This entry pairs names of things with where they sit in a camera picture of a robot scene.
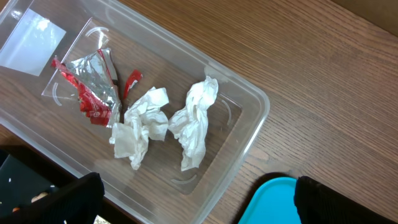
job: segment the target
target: plastic bin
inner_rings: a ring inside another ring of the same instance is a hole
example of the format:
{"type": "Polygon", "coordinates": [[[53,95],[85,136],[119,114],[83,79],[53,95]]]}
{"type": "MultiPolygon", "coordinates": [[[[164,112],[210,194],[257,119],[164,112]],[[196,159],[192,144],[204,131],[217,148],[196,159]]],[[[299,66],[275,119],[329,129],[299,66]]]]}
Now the plastic bin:
{"type": "Polygon", "coordinates": [[[269,111],[265,93],[175,35],[117,1],[10,0],[0,14],[1,124],[63,168],[103,178],[106,197],[145,223],[201,223],[226,190],[269,111]],[[50,67],[98,48],[112,50],[121,88],[138,69],[144,78],[123,110],[149,88],[166,87],[168,118],[184,107],[205,74],[219,93],[208,110],[206,156],[180,171],[182,147],[170,132],[150,141],[139,170],[115,159],[111,129],[90,124],[77,92],[50,67]]]}

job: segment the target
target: red and silver wrapper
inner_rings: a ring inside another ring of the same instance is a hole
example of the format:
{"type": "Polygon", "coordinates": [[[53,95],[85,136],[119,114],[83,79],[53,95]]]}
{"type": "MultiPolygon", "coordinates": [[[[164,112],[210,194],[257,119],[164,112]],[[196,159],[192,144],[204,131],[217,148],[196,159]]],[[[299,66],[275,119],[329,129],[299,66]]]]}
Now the red and silver wrapper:
{"type": "Polygon", "coordinates": [[[121,102],[118,94],[118,76],[113,67],[110,49],[95,53],[67,64],[54,59],[53,66],[77,88],[80,111],[92,124],[111,128],[119,121],[121,102]]]}

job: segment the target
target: white crumpled paper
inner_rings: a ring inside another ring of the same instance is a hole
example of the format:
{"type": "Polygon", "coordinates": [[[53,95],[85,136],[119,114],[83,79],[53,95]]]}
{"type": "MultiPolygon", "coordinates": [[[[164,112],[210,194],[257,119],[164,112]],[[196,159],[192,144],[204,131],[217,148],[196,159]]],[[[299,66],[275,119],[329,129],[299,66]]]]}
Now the white crumpled paper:
{"type": "Polygon", "coordinates": [[[165,88],[152,87],[124,114],[124,124],[112,127],[110,144],[114,144],[114,157],[128,157],[137,170],[148,151],[148,137],[164,141],[169,121],[160,108],[169,103],[165,88]]]}
{"type": "Polygon", "coordinates": [[[218,83],[215,78],[192,85],[185,107],[169,120],[169,130],[183,147],[181,171],[199,167],[205,156],[208,127],[207,109],[216,101],[218,83]]]}

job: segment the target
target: silver foil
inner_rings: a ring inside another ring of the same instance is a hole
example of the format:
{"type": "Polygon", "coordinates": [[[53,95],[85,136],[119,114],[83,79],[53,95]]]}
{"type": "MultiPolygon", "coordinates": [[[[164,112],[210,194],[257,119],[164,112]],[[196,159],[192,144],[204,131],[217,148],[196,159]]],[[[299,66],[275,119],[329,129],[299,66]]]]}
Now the silver foil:
{"type": "Polygon", "coordinates": [[[121,109],[118,87],[113,84],[118,80],[118,76],[111,60],[111,49],[98,51],[70,62],[66,67],[112,111],[106,126],[112,128],[113,124],[119,121],[121,109]]]}

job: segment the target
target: wood grain surface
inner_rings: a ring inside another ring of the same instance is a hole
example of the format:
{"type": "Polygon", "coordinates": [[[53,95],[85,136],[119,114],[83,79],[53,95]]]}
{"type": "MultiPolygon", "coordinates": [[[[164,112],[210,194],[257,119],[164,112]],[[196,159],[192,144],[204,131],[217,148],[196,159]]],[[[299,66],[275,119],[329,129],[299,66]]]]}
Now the wood grain surface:
{"type": "Polygon", "coordinates": [[[254,147],[206,223],[237,220],[270,172],[308,175],[398,222],[397,37],[326,0],[122,2],[270,98],[254,147]]]}

